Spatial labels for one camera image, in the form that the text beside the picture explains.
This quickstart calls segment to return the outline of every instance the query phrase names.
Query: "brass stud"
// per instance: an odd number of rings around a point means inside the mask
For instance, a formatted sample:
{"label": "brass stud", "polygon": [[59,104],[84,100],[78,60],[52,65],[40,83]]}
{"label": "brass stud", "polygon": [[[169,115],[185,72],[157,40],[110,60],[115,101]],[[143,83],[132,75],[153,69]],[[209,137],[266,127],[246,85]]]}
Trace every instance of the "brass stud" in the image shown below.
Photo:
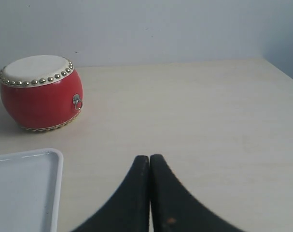
{"label": "brass stud", "polygon": [[38,81],[37,81],[37,80],[32,80],[32,81],[31,81],[31,84],[32,84],[33,86],[35,86],[36,84],[38,84]]}
{"label": "brass stud", "polygon": [[45,83],[45,79],[44,79],[44,78],[41,78],[41,79],[39,80],[39,83],[40,83],[40,84],[44,84],[44,83]]}

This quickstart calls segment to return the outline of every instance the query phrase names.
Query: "table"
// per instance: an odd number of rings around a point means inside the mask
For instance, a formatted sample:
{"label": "table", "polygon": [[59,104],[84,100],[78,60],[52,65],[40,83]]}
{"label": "table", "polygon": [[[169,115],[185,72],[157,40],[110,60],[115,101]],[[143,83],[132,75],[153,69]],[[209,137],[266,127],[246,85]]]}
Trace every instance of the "table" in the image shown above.
{"label": "table", "polygon": [[77,71],[84,107],[64,128],[25,132],[0,101],[0,154],[45,147],[64,154],[59,232],[97,211],[136,155],[154,153],[235,226],[293,231],[291,78],[263,59]]}

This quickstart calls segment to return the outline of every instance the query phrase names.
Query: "drum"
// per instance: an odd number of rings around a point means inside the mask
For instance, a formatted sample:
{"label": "drum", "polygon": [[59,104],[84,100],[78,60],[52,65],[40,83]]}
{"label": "drum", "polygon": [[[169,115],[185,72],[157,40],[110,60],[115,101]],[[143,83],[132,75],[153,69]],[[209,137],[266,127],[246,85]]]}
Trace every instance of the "drum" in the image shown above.
{"label": "drum", "polygon": [[11,117],[31,131],[50,131],[76,118],[83,106],[82,83],[72,62],[32,56],[0,71],[0,96]]}

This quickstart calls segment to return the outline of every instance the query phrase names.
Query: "metal ring handle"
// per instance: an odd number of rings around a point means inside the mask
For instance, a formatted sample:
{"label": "metal ring handle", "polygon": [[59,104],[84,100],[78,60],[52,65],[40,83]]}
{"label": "metal ring handle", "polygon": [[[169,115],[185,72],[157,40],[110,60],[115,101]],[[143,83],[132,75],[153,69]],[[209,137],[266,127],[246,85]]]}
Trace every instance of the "metal ring handle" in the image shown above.
{"label": "metal ring handle", "polygon": [[73,96],[72,103],[74,104],[75,110],[81,110],[82,107],[83,107],[83,101],[80,98],[80,95],[79,94],[75,94]]}

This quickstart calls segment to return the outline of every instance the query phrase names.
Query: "drum base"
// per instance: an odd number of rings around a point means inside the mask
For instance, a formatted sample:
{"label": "drum base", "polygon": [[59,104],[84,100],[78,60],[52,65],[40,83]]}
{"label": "drum base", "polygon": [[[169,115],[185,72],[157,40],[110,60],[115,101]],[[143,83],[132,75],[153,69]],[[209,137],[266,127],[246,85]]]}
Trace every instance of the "drum base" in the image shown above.
{"label": "drum base", "polygon": [[63,122],[62,124],[56,125],[56,126],[52,126],[52,127],[47,127],[47,128],[27,128],[27,127],[23,127],[20,125],[21,128],[28,130],[28,131],[32,131],[32,132],[45,132],[45,131],[52,131],[58,128],[61,128],[65,125],[67,125],[68,123],[71,123],[79,114],[80,114],[81,110],[71,119],[69,119],[66,122]]}

